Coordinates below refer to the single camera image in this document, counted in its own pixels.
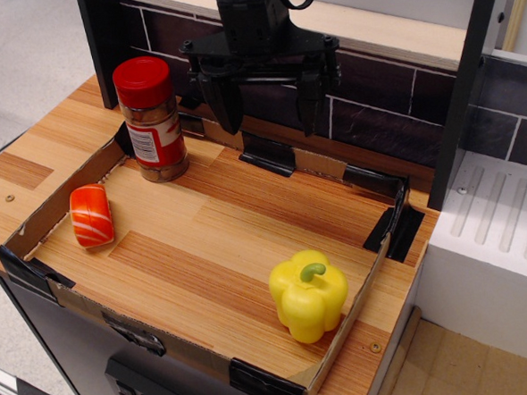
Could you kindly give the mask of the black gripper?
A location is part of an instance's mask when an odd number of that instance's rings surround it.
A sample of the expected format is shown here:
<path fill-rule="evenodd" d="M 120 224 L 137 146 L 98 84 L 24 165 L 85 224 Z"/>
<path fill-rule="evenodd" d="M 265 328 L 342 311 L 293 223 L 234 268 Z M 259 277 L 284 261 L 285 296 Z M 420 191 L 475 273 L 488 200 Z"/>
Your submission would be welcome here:
<path fill-rule="evenodd" d="M 339 40 L 301 29 L 290 19 L 291 11 L 305 10 L 314 0 L 214 1 L 222 32 L 185 40 L 180 51 L 215 119 L 235 135 L 244 118 L 239 83 L 293 83 L 303 131 L 313 136 L 326 121 L 326 89 L 337 87 L 341 78 L 335 55 Z"/>

